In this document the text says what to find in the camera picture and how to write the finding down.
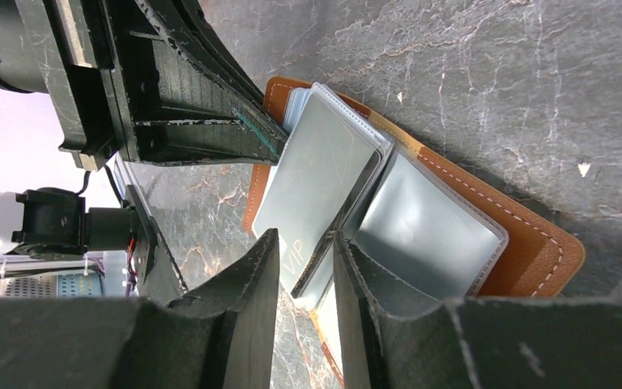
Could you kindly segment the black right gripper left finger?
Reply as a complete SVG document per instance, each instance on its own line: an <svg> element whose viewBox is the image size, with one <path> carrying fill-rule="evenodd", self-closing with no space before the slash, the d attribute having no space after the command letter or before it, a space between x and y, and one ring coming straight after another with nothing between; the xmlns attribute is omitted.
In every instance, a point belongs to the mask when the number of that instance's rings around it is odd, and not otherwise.
<svg viewBox="0 0 622 389"><path fill-rule="evenodd" d="M267 388L279 235L161 306L138 297L0 298L0 388Z"/></svg>

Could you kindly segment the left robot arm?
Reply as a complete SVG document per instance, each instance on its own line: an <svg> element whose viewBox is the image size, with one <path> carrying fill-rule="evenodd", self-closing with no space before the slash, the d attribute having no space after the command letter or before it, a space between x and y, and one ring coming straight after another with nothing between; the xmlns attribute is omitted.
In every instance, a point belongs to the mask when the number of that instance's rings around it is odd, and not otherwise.
<svg viewBox="0 0 622 389"><path fill-rule="evenodd" d="M287 133L197 1L0 1L0 89L47 94L86 173L129 162L279 161ZM0 253L79 259L154 239L135 205L58 188L0 194Z"/></svg>

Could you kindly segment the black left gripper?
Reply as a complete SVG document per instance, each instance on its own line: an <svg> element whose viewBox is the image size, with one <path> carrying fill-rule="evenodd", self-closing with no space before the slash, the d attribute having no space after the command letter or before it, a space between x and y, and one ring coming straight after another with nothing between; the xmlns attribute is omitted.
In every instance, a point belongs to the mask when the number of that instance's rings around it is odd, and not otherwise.
<svg viewBox="0 0 622 389"><path fill-rule="evenodd" d="M0 89L48 95L59 148L81 169L138 155L130 94L139 77L121 59L137 17L133 1L0 1Z"/></svg>

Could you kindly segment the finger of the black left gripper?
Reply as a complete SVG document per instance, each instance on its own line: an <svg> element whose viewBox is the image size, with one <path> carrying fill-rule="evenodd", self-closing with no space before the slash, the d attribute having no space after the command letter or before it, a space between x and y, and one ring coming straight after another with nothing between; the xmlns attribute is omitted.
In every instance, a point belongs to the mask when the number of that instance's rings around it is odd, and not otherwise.
<svg viewBox="0 0 622 389"><path fill-rule="evenodd" d="M275 164L284 142L261 139L232 114L232 103L161 40L138 8L122 61L139 84L130 94L138 155L148 165Z"/></svg>
<svg viewBox="0 0 622 389"><path fill-rule="evenodd" d="M261 90L208 23L198 1L137 1L161 40L232 103L225 109L261 141L285 142L287 133L263 108Z"/></svg>

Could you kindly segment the brown leather card holder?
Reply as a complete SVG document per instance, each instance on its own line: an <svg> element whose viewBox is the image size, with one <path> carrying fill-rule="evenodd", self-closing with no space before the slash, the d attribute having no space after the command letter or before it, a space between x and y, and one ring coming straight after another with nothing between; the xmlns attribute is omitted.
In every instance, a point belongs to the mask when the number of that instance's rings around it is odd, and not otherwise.
<svg viewBox="0 0 622 389"><path fill-rule="evenodd" d="M311 86L308 81L274 76L267 82L264 109L282 125L284 114L292 108L293 92ZM477 296L556 297L580 269L586 252L573 235L439 155L376 110L342 93L339 97L371 124L393 135L398 144L407 149L408 156L415 157L509 233L508 245L492 268L491 275L482 283ZM253 166L242 226L257 237L253 223L276 169L269 165ZM330 335L339 338L337 318L333 318L335 328L331 330L330 324L319 322L323 318L320 312L321 308L311 310L311 319L321 340L324 356L340 387L344 388L339 339L335 344L330 341Z"/></svg>

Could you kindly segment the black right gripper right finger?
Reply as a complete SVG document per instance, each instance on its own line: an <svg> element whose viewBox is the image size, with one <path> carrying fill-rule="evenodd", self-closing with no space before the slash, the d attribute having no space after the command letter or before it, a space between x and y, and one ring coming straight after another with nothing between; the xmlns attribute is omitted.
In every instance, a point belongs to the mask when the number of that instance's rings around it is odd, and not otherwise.
<svg viewBox="0 0 622 389"><path fill-rule="evenodd" d="M622 301L422 293L334 239L347 388L622 388Z"/></svg>

